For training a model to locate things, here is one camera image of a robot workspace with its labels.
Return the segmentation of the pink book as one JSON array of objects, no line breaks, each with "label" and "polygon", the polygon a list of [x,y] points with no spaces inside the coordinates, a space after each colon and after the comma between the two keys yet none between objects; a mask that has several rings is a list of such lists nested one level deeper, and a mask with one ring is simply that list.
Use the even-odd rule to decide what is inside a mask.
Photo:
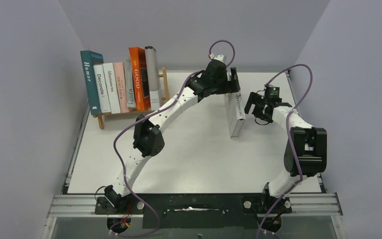
[{"label": "pink book", "polygon": [[124,64],[123,62],[114,62],[113,67],[114,67],[114,73],[115,73],[116,83],[117,83],[120,112],[128,113],[130,112],[130,110],[129,110],[129,107],[127,106]]}]

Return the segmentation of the teal Humor book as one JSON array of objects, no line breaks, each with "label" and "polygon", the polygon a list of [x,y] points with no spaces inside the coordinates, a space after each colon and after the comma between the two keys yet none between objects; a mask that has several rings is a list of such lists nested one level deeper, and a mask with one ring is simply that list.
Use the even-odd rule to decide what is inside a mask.
[{"label": "teal Humor book", "polygon": [[104,62],[103,56],[100,53],[90,50],[82,50],[80,54],[90,111],[93,116],[100,115],[101,107],[99,103],[94,65],[102,64]]}]

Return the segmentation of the wooden book rack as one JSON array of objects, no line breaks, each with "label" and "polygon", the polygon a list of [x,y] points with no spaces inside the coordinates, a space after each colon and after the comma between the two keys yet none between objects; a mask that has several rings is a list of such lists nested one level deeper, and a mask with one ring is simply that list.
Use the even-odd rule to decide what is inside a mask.
[{"label": "wooden book rack", "polygon": [[[168,79],[167,79],[167,69],[165,66],[162,67],[162,73],[159,74],[159,77],[163,79],[163,90],[164,93],[162,94],[162,103],[165,103],[169,98],[169,87],[168,87]],[[99,115],[92,115],[93,118],[96,118],[98,121],[98,126],[100,129],[104,129],[104,122],[103,122],[103,117],[108,117],[108,116],[124,116],[124,115],[131,115],[135,113],[150,113],[152,112],[150,109],[146,111],[138,111],[135,108],[132,108],[129,110],[129,112],[126,113],[101,113]]]}]

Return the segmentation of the white Decorate Furniture book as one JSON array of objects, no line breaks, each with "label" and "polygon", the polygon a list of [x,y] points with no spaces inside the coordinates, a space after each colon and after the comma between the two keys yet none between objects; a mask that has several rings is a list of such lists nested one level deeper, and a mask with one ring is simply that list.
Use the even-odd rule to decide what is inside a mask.
[{"label": "white Decorate Furniture book", "polygon": [[100,110],[102,113],[110,113],[111,107],[108,98],[108,92],[106,87],[105,75],[102,64],[94,65],[95,81],[97,85],[97,93],[100,103]]}]

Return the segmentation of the orange book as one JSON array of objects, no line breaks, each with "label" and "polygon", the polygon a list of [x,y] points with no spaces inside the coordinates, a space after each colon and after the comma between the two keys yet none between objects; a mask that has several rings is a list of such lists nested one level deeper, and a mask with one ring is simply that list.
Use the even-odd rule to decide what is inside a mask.
[{"label": "orange book", "polygon": [[128,49],[132,66],[136,109],[146,111],[150,109],[150,95],[145,50],[140,47],[129,47]]}]

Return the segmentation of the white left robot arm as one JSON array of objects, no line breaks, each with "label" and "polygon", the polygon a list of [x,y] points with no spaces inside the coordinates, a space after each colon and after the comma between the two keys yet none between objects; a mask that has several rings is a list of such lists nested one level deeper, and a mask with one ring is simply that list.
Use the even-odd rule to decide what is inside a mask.
[{"label": "white left robot arm", "polygon": [[[238,91],[240,85],[237,69],[228,69],[223,62],[211,60],[205,70],[190,74],[179,91],[159,109],[146,116],[139,115],[113,142],[122,170],[117,180],[104,190],[109,203],[116,209],[123,206],[123,197],[133,193],[132,185],[145,164],[164,148],[163,133],[177,117],[206,97]],[[134,130],[131,152],[127,159],[123,159],[117,149],[117,141],[131,128]]]}]

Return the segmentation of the grey book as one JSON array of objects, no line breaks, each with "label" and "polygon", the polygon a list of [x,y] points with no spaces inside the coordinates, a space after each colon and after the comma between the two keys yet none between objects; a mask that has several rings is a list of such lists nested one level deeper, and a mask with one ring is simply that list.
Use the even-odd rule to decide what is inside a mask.
[{"label": "grey book", "polygon": [[242,104],[242,95],[236,93],[227,93],[224,95],[224,105],[230,138],[239,137],[241,129],[246,120]]},{"label": "grey book", "polygon": [[134,88],[133,88],[132,65],[131,65],[130,56],[125,57],[124,74],[125,74],[127,106],[129,108],[135,109],[136,101],[135,101],[135,94],[134,94]]}]

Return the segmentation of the white Afternoon tea book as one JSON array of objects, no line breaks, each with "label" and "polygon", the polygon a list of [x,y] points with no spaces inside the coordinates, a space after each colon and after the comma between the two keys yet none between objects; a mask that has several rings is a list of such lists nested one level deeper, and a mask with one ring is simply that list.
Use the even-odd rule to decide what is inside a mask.
[{"label": "white Afternoon tea book", "polygon": [[112,114],[121,113],[113,63],[103,63],[108,99]]}]

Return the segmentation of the white grey file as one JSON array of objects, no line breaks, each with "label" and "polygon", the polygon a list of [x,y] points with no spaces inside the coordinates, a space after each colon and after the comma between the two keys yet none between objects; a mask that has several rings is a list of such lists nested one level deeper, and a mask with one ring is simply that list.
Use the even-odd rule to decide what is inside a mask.
[{"label": "white grey file", "polygon": [[151,110],[155,111],[161,106],[162,103],[162,93],[156,49],[153,46],[146,46],[145,56],[147,64],[150,105]]}]

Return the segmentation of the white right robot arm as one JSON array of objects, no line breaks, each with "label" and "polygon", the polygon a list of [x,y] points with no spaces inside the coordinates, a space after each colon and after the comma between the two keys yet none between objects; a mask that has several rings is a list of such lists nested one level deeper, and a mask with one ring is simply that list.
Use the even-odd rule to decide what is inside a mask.
[{"label": "white right robot arm", "polygon": [[303,180],[325,171],[327,131],[307,123],[291,104],[283,102],[279,87],[272,85],[265,85],[262,95],[251,92],[244,112],[266,123],[276,123],[287,133],[284,169],[266,184],[267,194],[260,198],[262,210],[271,213],[279,207],[279,197],[287,195]]}]

